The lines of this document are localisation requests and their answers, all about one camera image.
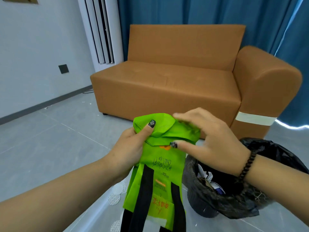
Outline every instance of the white tape on sofa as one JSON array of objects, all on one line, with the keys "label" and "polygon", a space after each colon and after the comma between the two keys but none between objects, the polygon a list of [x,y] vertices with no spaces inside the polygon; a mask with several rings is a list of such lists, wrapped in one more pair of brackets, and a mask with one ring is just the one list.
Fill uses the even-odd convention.
[{"label": "white tape on sofa", "polygon": [[247,114],[238,112],[235,120],[251,123],[251,124],[257,124],[257,125],[266,125],[271,126],[274,121],[277,119],[277,117],[269,117],[269,116],[259,116],[259,115],[253,115],[253,114]]}]

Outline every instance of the baseboard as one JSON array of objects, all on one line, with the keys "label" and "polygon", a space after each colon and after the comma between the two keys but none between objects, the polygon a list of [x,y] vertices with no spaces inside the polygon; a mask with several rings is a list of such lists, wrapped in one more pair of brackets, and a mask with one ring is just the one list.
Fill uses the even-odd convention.
[{"label": "baseboard", "polygon": [[29,107],[29,108],[26,108],[24,110],[21,110],[21,111],[15,112],[13,114],[7,115],[5,117],[2,117],[2,118],[0,118],[0,125],[5,124],[7,122],[10,122],[12,120],[15,120],[17,118],[20,118],[22,116],[28,115],[28,114],[30,114],[32,112],[38,111],[40,109],[43,109],[43,108],[48,107],[50,105],[53,105],[55,103],[61,102],[61,101],[65,100],[65,99],[68,99],[70,97],[74,97],[75,95],[83,93],[83,92],[85,92],[86,90],[89,90],[89,89],[92,89],[92,85],[86,86],[84,88],[81,88],[81,89],[75,90],[73,92],[64,94],[62,96],[56,97],[54,99],[51,99],[49,101],[40,103],[40,104],[35,105],[33,107]]}]

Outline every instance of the black nail polish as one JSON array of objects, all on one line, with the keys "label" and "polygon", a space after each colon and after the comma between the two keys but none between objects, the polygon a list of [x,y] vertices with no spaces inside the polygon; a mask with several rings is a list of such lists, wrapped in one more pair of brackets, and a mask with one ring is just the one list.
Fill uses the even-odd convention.
[{"label": "black nail polish", "polygon": [[176,142],[170,142],[170,146],[173,148],[177,148],[177,143]]},{"label": "black nail polish", "polygon": [[153,128],[155,126],[155,120],[151,120],[148,125]]}]

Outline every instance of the bracelet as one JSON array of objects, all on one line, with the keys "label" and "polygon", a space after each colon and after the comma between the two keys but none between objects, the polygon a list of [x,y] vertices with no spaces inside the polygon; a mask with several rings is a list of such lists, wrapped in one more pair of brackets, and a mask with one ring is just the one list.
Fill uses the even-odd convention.
[{"label": "bracelet", "polygon": [[255,157],[257,156],[257,152],[256,151],[251,151],[251,154],[249,156],[249,159],[245,165],[245,167],[243,168],[242,172],[240,173],[239,177],[238,177],[238,181],[239,182],[243,182],[246,174],[248,173],[249,171],[249,168],[251,167]]}]

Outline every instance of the sofa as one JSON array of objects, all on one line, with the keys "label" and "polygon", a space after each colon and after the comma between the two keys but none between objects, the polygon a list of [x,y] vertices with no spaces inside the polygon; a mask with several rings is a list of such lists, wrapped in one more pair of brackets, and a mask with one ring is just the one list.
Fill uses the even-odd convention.
[{"label": "sofa", "polygon": [[90,77],[99,111],[133,120],[201,107],[237,138],[263,138],[302,75],[254,46],[239,50],[244,32],[234,24],[131,25],[128,60]]}]

